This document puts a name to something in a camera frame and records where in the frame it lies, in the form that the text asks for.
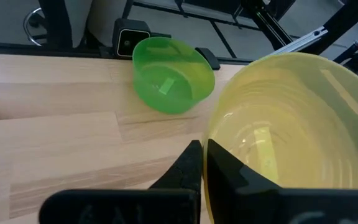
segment wood grain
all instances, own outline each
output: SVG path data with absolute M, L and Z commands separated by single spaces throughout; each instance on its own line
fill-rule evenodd
M 209 98 L 167 115 L 137 97 L 130 61 L 0 55 L 0 224 L 37 223 L 63 189 L 146 189 L 201 138 L 240 69 L 223 65 Z

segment small black device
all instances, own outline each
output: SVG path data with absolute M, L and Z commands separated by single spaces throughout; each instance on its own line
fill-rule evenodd
M 113 54 L 117 58 L 131 59 L 135 46 L 151 36 L 144 21 L 117 19 L 112 33 Z

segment chair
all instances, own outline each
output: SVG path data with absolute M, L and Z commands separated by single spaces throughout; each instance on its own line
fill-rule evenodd
M 29 12 L 23 21 L 27 38 L 38 46 L 66 49 L 81 46 L 91 3 L 92 0 L 39 0 L 40 8 Z M 29 25 L 42 26 L 47 33 L 32 35 Z M 47 43 L 41 44 L 40 39 L 46 39 Z

